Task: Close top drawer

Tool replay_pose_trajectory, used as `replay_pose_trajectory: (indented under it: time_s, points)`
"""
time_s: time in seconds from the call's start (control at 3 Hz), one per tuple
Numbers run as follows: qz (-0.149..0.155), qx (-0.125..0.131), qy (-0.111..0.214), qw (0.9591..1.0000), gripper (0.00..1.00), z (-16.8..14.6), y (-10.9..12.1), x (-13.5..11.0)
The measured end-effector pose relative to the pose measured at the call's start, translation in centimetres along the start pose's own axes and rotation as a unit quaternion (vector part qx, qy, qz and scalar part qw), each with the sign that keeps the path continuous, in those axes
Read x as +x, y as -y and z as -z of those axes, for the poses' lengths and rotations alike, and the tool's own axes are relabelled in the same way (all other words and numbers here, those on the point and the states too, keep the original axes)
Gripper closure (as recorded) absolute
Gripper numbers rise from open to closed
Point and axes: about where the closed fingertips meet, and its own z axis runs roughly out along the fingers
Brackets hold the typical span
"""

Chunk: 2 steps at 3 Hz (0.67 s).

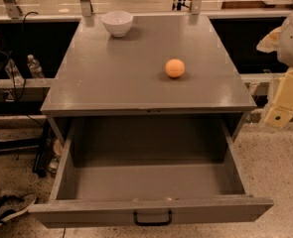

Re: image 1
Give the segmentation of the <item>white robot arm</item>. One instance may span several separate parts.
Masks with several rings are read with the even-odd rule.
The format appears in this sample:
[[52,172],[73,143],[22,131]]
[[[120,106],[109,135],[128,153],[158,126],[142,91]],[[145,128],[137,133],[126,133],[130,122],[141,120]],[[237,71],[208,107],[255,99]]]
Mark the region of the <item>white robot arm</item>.
[[277,59],[288,66],[263,116],[268,127],[281,129],[293,118],[293,11],[283,24],[267,34],[256,46],[263,53],[277,53]]

